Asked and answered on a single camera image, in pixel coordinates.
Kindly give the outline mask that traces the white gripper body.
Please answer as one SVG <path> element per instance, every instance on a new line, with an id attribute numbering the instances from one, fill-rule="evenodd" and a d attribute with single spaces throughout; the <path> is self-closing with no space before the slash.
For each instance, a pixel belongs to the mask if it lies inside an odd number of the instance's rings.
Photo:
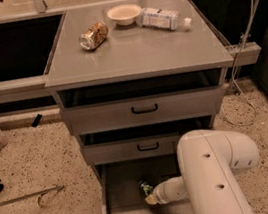
<path id="1" fill-rule="evenodd" d="M 168 204 L 170 202 L 183 201 L 188 199 L 189 195 L 185 189 L 183 178 L 169 178 L 167 181 L 159 183 L 153 190 L 153 197 L 158 204 Z"/>

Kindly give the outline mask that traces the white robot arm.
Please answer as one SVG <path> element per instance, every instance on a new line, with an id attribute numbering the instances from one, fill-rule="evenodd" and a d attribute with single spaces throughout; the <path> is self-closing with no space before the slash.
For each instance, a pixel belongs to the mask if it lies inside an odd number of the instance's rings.
<path id="1" fill-rule="evenodd" d="M 155 187 L 139 184 L 147 204 L 187 199 L 193 214 L 254 214 L 233 173 L 258 163 L 253 139 L 236 131 L 192 130 L 178 141 L 176 152 L 178 177 Z"/>

